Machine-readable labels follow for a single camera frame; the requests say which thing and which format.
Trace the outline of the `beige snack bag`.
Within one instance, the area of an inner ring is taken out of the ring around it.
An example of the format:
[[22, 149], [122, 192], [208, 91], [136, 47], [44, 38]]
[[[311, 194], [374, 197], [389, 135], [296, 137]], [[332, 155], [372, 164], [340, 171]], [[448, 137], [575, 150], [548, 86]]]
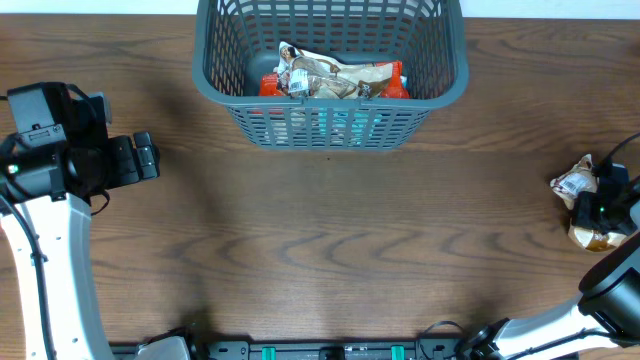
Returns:
[[[581, 192], [595, 193], [598, 180], [593, 175], [593, 161], [590, 154], [584, 155], [569, 171], [550, 182], [552, 191], [558, 195], [569, 210], [576, 206]], [[628, 235], [620, 233], [604, 234], [598, 230], [570, 225], [569, 238], [580, 248], [589, 252], [606, 252], [620, 246]]]

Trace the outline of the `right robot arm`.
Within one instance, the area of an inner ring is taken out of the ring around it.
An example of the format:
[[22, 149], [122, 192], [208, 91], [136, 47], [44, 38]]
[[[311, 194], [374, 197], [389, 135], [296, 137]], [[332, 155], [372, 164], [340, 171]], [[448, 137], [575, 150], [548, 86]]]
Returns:
[[[599, 188], [579, 194], [574, 209], [583, 224], [603, 230], [639, 228], [639, 180], [606, 160], [596, 168]], [[594, 265], [580, 294], [537, 316], [505, 318], [459, 347], [466, 359], [556, 359], [593, 348], [639, 344], [639, 236]]]

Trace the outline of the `beige cookie bag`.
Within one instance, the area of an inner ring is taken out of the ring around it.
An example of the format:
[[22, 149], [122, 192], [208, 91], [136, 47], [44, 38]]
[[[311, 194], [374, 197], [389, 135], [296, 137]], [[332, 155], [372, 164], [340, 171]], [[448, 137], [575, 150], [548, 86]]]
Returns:
[[262, 77], [261, 96], [319, 99], [407, 99], [400, 61], [347, 65], [338, 60], [279, 44], [279, 63]]

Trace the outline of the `teal snack wrapper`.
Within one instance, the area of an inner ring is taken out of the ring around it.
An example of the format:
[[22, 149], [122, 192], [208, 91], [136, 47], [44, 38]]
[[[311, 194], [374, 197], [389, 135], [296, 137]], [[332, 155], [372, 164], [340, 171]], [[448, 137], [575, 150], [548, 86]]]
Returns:
[[355, 113], [352, 120], [348, 116], [337, 112], [329, 118], [327, 113], [320, 112], [311, 120], [312, 142], [324, 140], [330, 147], [360, 147], [382, 124], [380, 118], [371, 119], [367, 113]]

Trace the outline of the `orange cookie package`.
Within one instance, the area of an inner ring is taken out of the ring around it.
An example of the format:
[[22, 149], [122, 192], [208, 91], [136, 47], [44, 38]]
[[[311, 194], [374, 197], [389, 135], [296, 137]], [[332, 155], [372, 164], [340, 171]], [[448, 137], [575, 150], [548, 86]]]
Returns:
[[262, 77], [260, 96], [290, 96], [321, 99], [409, 98], [401, 61], [365, 66], [338, 66], [329, 77], [304, 70], [272, 72]]

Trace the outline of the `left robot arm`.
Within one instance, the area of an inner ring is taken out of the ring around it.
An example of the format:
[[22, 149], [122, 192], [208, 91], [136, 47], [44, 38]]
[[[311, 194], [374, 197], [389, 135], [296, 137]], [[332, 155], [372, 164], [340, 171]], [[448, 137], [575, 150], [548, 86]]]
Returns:
[[91, 199], [159, 176], [150, 134], [109, 136], [107, 98], [74, 84], [40, 82], [3, 98], [17, 130], [1, 144], [1, 228], [18, 276], [27, 358], [196, 358], [183, 329], [112, 345], [101, 322]]

